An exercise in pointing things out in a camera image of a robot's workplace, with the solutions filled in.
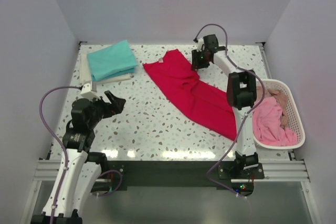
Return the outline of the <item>red t shirt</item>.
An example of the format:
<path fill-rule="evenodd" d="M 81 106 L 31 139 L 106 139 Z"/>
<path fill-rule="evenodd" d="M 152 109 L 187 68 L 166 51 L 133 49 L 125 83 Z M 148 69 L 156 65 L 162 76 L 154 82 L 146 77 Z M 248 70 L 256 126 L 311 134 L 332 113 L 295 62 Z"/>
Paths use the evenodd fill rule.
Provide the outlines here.
<path fill-rule="evenodd" d="M 226 92 L 199 79 L 191 63 L 177 49 L 144 70 L 166 98 L 191 121 L 230 140 L 237 135 L 234 112 Z"/>

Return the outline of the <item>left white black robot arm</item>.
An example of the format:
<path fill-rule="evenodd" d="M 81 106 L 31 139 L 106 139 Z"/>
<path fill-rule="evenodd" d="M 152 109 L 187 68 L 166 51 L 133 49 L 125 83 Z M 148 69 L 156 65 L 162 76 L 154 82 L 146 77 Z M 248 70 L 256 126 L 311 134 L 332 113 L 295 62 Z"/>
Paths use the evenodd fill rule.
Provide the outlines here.
<path fill-rule="evenodd" d="M 98 178 L 111 172 L 105 153 L 91 152 L 95 127 L 122 113 L 126 100 L 105 91 L 108 102 L 95 91 L 82 92 L 71 105 L 71 119 L 58 142 L 62 148 L 53 189 L 41 214 L 31 223 L 82 223 L 81 213 Z"/>

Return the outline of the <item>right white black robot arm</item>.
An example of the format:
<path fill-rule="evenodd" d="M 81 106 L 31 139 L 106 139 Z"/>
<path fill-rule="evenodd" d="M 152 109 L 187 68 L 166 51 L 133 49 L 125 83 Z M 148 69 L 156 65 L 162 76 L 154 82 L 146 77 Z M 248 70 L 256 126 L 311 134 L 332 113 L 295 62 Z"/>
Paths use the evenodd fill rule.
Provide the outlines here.
<path fill-rule="evenodd" d="M 228 55 L 227 46 L 220 46 L 216 35 L 195 38 L 194 42 L 197 48 L 192 50 L 192 69 L 207 68 L 213 63 L 228 77 L 227 102 L 233 108 L 237 127 L 235 160 L 229 173 L 246 178 L 259 165 L 252 119 L 257 100 L 256 75 L 236 65 Z"/>

